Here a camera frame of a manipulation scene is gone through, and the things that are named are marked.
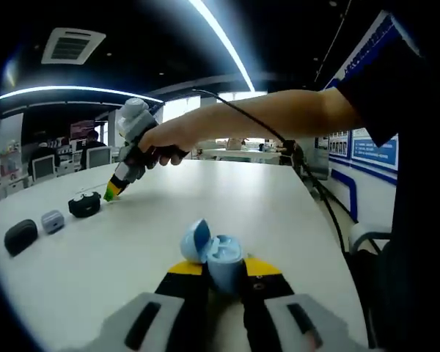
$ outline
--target black cable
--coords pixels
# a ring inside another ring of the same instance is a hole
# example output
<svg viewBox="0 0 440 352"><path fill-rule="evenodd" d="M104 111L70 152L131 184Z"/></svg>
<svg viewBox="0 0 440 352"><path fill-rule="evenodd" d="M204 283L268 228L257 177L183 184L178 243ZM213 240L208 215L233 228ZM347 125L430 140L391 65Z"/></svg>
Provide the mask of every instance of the black cable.
<svg viewBox="0 0 440 352"><path fill-rule="evenodd" d="M267 131L271 132L273 135L275 135L284 145L287 142L287 140L282 137L277 131L275 131L273 128L269 127L268 125L266 125L264 122L262 122L261 120L258 120L256 117L252 116L250 113L244 111L243 109L238 108L236 105L231 104L229 101L226 101L225 99L220 98L217 94L209 92L208 90L203 90L203 89L193 89L193 92L201 92L201 93L205 93L207 95L210 95L218 100L220 100L222 103L227 104L230 108L242 113L243 115L245 115L246 117L248 117L249 119L253 120L255 123L257 123L258 125L263 126ZM321 182L311 173L311 170L309 169L309 166L304 162L304 159L301 158L300 159L300 164L299 166L303 167L303 169L305 170L305 172L308 174L308 177L311 179L312 184L314 187L316 187L316 189L318 190L318 193L320 195L320 198L324 201L324 204L326 205L326 208L328 209L329 215L331 215L332 218L332 222L334 222L334 226L336 227L336 231L337 231L337 237L339 238L339 245L340 245L340 250L341 252L344 254L345 253L345 247L344 247L344 240L342 237L342 232L340 230L340 226L339 223L337 222L337 218L336 215L334 214L334 211L331 208L331 205L329 204L328 201L328 197L326 195L326 192L323 191L323 185L321 184Z"/></svg>

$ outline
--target white table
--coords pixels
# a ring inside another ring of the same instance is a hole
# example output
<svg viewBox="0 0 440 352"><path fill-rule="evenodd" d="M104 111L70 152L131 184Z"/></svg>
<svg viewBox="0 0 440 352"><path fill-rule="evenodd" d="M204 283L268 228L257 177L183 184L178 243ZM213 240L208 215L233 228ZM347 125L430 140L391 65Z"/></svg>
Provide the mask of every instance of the white table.
<svg viewBox="0 0 440 352"><path fill-rule="evenodd" d="M115 164L55 178L0 202L0 280L18 316L45 350L81 347L105 318L183 260L179 242L206 218L212 233L236 236L245 253L282 269L296 293L310 294L367 345L359 297L320 209L291 168L223 161L157 166L120 200L76 219L67 201L84 189L103 193ZM66 225L10 258L5 232L51 209ZM249 351L243 308L232 305L213 336L215 351Z"/></svg>
<svg viewBox="0 0 440 352"><path fill-rule="evenodd" d="M216 160L221 157L239 157L239 158L249 158L251 161L254 159L268 160L273 158L278 158L280 153L272 152L261 152L259 150L227 150L225 148L219 149L204 149L202 151L203 155L215 156Z"/></svg>

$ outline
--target ceiling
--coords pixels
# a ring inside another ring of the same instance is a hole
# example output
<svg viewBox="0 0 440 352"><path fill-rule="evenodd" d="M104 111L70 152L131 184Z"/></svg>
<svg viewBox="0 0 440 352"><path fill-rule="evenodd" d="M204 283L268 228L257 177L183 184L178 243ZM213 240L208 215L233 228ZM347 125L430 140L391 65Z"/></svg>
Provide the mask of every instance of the ceiling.
<svg viewBox="0 0 440 352"><path fill-rule="evenodd" d="M366 1L352 1L315 81L348 0L203 2L229 37L256 90L269 92L322 88L377 14L364 6ZM248 90L220 39L189 0L47 1L29 12L20 44L4 68L0 94L28 87L79 85L168 100L193 84L214 92ZM56 27L101 32L106 38L83 65L42 65L46 43ZM191 83L167 89L183 82ZM35 92L3 99L0 111L70 99L68 92L62 94ZM71 97L88 98L120 103L127 97L88 92L73 92Z"/></svg>

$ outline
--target ceiling light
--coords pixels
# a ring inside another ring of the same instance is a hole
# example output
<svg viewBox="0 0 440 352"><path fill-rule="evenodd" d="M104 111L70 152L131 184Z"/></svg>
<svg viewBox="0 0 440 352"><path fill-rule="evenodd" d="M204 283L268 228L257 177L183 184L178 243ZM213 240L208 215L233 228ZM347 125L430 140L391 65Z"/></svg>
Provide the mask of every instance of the ceiling light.
<svg viewBox="0 0 440 352"><path fill-rule="evenodd" d="M217 37L221 40L224 47L228 50L230 53L230 56L233 58L233 61L235 61L236 66L238 66L238 69L241 72L241 75L243 76L244 80L246 81L246 84L248 84L249 89L251 92L254 92L254 86L252 85L251 79L248 76L248 73L246 72L246 68L244 67L243 63L240 60L240 57L238 53L236 52L235 48L233 48L232 43L228 39L227 35L225 34L224 30L220 27L219 22L213 17L210 10L204 5L202 0L189 0L191 4L196 8L196 10L202 15L202 17L207 21L209 26L213 29L215 34L217 34Z"/></svg>
<svg viewBox="0 0 440 352"><path fill-rule="evenodd" d="M144 95L121 92L119 90L93 88L93 87L81 87L81 86L44 86L44 87L25 88L25 89L20 89L20 90L14 91L14 92L0 95L0 100L5 99L5 98L10 98L15 95L32 93L32 92L42 92L44 90L87 90L87 91L91 91L91 92L102 92L102 93L112 93L112 94L125 95L127 97L141 98L141 99L156 101L157 103L163 103L162 100L150 98L150 97L145 97Z"/></svg>

